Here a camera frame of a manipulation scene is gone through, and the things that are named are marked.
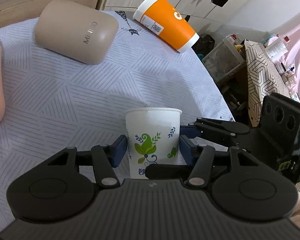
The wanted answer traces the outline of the geometric patterned bag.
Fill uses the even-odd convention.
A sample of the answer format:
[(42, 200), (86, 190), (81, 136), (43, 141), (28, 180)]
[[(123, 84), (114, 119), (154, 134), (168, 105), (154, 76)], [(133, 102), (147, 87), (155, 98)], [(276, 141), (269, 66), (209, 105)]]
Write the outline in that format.
[(297, 102), (297, 78), (294, 70), (280, 74), (258, 42), (244, 41), (245, 58), (248, 75), (248, 114), (252, 126), (260, 121), (262, 102), (265, 96), (279, 93)]

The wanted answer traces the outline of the white floral paper cup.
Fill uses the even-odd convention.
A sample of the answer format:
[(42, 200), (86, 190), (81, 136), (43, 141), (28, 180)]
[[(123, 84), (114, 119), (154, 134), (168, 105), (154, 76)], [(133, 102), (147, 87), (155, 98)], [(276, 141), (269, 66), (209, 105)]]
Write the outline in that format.
[(132, 179), (145, 179), (152, 164), (177, 164), (180, 116), (176, 108), (145, 107), (126, 111), (129, 168)]

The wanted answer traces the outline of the clear plastic storage bin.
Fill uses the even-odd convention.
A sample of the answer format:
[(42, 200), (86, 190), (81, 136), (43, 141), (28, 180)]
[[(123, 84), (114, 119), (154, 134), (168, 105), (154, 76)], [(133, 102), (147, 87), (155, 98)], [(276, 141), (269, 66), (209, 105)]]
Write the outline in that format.
[(240, 44), (237, 35), (228, 35), (202, 59), (215, 84), (224, 82), (245, 65), (241, 48), (237, 49)]

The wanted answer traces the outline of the white patterned tablecloth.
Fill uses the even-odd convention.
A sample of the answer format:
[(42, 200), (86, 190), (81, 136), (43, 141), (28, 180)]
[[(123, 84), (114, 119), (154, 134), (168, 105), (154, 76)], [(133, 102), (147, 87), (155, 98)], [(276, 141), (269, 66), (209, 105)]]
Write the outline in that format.
[(14, 218), (8, 186), (68, 147), (89, 150), (125, 134), (125, 111), (170, 107), (181, 124), (197, 117), (232, 120), (193, 50), (178, 53), (146, 28), (111, 12), (119, 29), (104, 61), (83, 64), (36, 45), (37, 20), (0, 29), (6, 102), (0, 122), (0, 231)]

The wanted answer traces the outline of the beige tumbler cup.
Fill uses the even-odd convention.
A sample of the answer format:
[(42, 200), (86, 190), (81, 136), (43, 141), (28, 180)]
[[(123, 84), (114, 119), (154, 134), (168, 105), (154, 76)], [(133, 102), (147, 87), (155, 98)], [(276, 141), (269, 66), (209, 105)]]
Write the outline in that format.
[(67, 0), (53, 0), (42, 11), (35, 28), (36, 43), (86, 64), (106, 57), (119, 23), (115, 17)]

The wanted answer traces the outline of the orange paper cup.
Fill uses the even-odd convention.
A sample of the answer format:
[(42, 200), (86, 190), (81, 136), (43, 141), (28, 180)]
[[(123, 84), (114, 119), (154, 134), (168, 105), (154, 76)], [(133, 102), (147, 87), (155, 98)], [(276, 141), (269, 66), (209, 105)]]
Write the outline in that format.
[(168, 0), (144, 0), (133, 19), (152, 31), (179, 53), (189, 50), (199, 35)]

